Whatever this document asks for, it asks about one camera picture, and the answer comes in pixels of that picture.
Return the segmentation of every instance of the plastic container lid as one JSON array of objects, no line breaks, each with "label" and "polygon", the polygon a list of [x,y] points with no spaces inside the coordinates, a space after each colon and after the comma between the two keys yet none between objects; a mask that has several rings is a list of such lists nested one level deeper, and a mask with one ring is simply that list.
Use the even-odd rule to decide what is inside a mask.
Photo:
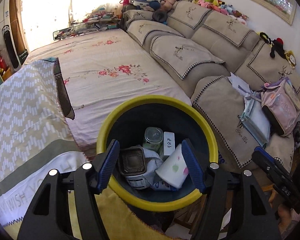
[{"label": "plastic container lid", "polygon": [[145,154],[141,147],[120,150],[119,172],[123,176],[137,176],[146,172]]},{"label": "plastic container lid", "polygon": [[145,131],[145,139],[150,143],[160,143],[163,140],[163,132],[160,128],[148,127]]}]

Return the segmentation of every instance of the trash can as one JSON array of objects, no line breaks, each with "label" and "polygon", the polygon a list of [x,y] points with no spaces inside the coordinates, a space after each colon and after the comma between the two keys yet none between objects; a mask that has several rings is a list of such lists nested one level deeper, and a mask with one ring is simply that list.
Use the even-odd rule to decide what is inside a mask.
[{"label": "trash can", "polygon": [[[133,98],[112,111],[100,129],[97,153],[104,152],[112,139],[119,141],[121,149],[142,145],[147,127],[173,132],[176,146],[189,138],[195,149],[209,154],[210,162],[218,162],[217,142],[206,120],[191,106],[157,95]],[[201,196],[190,176],[178,191],[136,190],[120,175],[117,167],[109,186],[128,204],[154,212],[181,209]]]}]

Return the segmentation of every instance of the zigzag pattern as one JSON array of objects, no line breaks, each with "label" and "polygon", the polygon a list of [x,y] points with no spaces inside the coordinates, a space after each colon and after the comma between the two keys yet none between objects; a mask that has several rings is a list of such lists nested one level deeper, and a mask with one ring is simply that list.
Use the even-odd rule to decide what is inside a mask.
[{"label": "zigzag pattern", "polygon": [[58,104],[53,67],[35,61],[0,86],[0,181],[52,141],[73,140]]},{"label": "zigzag pattern", "polygon": [[9,223],[4,224],[3,227],[5,228],[5,227],[7,227],[7,226],[13,225],[14,223],[20,222],[20,221],[22,221],[22,220],[23,220],[23,217],[20,217],[20,218],[18,218],[18,219],[14,219],[14,220],[12,220],[12,221],[9,222]]}]

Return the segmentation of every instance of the bed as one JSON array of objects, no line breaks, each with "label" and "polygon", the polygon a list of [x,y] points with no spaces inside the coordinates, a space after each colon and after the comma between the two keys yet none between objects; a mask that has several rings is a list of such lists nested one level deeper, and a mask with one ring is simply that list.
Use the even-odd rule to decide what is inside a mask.
[{"label": "bed", "polygon": [[25,64],[58,57],[75,119],[67,123],[86,156],[95,154],[99,129],[119,104],[145,94],[191,105],[169,74],[121,29],[57,41],[32,51]]}]

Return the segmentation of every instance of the metal screw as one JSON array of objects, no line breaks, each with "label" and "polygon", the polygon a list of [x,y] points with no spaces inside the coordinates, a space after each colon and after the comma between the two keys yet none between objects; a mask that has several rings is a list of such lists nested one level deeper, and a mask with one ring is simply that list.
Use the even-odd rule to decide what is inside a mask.
[{"label": "metal screw", "polygon": [[246,175],[246,176],[248,176],[248,177],[252,175],[251,171],[249,171],[249,170],[245,170],[243,172],[243,174]]},{"label": "metal screw", "polygon": [[216,170],[219,168],[219,165],[218,165],[218,163],[210,163],[210,168]]},{"label": "metal screw", "polygon": [[85,163],[84,165],[82,165],[82,168],[83,168],[84,170],[89,170],[89,169],[91,169],[91,167],[92,167],[92,164],[91,164],[91,163]]},{"label": "metal screw", "polygon": [[53,169],[53,170],[49,171],[49,175],[50,175],[50,176],[54,176],[54,175],[56,175],[57,173],[58,173],[58,171],[57,171],[56,169]]}]

